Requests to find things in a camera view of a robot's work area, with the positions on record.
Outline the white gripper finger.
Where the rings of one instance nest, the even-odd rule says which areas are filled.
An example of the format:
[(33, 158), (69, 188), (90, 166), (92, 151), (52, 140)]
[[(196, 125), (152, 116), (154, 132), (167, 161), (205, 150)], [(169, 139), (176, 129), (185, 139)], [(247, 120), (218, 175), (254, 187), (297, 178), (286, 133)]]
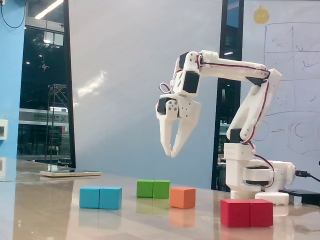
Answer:
[(167, 156), (171, 156), (171, 137), (175, 118), (159, 116), (160, 142)]
[(171, 157), (174, 158), (181, 151), (189, 136), (198, 124), (197, 118), (180, 118), (175, 142), (171, 151)]

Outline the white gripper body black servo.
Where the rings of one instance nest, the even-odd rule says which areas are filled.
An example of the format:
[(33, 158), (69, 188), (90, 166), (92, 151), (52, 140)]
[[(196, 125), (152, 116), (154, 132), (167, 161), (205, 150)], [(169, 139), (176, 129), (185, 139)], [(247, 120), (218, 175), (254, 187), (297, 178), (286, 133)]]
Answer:
[(163, 94), (155, 107), (157, 116), (166, 118), (199, 118), (201, 104), (177, 94)]

